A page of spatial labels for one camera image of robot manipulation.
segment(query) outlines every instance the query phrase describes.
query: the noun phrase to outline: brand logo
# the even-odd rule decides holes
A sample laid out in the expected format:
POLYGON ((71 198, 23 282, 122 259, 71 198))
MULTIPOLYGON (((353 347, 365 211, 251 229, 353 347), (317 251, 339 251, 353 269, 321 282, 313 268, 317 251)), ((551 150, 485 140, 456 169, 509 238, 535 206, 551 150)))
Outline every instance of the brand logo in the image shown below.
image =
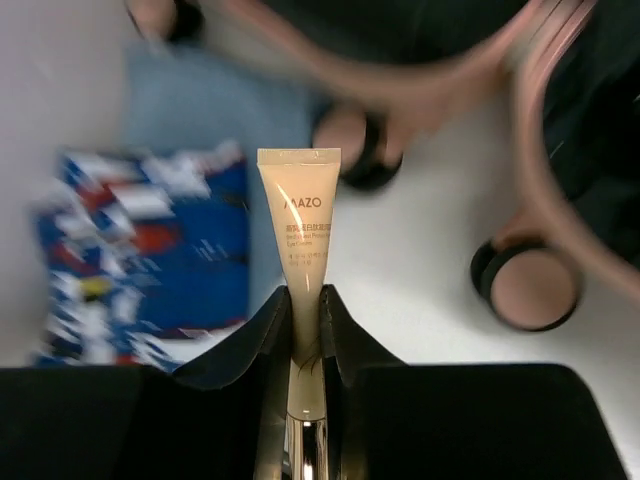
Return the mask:
MULTIPOLYGON (((296 208, 317 208, 322 206, 322 200, 318 197, 292 198, 291 205, 296 208)), ((289 208, 289 202, 285 200, 284 209, 289 208)))

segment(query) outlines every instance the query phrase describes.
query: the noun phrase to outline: eye cream tube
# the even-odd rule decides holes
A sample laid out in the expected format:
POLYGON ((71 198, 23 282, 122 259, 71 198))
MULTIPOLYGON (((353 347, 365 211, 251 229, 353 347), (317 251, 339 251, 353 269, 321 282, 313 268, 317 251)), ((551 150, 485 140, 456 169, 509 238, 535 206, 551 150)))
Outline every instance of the eye cream tube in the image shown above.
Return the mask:
POLYGON ((328 480, 319 302, 340 160, 335 148, 258 150, 293 311, 287 425, 294 480, 328 480))

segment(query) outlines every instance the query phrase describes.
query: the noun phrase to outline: light blue cloth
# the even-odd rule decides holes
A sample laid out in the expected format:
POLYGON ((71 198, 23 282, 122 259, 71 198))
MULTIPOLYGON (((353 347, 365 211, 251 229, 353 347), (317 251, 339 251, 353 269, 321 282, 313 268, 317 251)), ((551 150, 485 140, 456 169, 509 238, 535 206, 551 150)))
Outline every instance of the light blue cloth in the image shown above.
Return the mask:
POLYGON ((212 149, 234 138, 249 162, 249 315, 282 275, 271 216, 256 168, 258 148, 307 148, 323 99, 311 90, 248 71, 203 49, 127 52, 130 98, 123 141, 153 151, 212 149))

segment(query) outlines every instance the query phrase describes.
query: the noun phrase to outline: white surface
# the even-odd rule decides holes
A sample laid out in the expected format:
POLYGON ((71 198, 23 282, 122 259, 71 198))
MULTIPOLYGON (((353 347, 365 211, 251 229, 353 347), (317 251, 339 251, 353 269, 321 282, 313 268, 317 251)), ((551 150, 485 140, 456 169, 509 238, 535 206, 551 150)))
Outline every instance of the white surface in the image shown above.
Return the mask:
MULTIPOLYGON (((2 364, 18 362, 44 322, 44 277, 25 204, 50 174, 57 145, 115 138, 120 45, 130 34, 119 1, 0 2, 2 364)), ((212 22, 210 37, 251 61, 287 67, 225 23, 212 22)), ((591 386, 629 472, 640 478, 640 312, 591 282, 569 323, 525 335, 496 322, 471 290, 473 253, 517 204, 507 110, 498 100, 419 141, 380 196, 342 190, 328 281, 363 327, 407 362, 571 366, 591 386)))

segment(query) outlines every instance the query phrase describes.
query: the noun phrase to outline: caster wheel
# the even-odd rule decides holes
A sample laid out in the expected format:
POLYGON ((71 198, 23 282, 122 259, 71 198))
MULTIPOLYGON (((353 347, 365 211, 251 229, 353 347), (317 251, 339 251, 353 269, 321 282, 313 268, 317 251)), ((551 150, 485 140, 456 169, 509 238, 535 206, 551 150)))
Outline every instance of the caster wheel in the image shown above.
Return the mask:
POLYGON ((471 277, 498 319, 527 332, 559 327, 582 296, 582 275, 576 265, 542 242, 501 252, 485 244, 471 262, 471 277))
POLYGON ((385 166, 378 157, 385 137, 384 124, 383 119, 354 109, 329 110, 316 122, 313 146, 340 147, 343 161, 356 158, 341 179, 356 190, 373 192, 390 183, 402 165, 402 157, 393 168, 385 166))

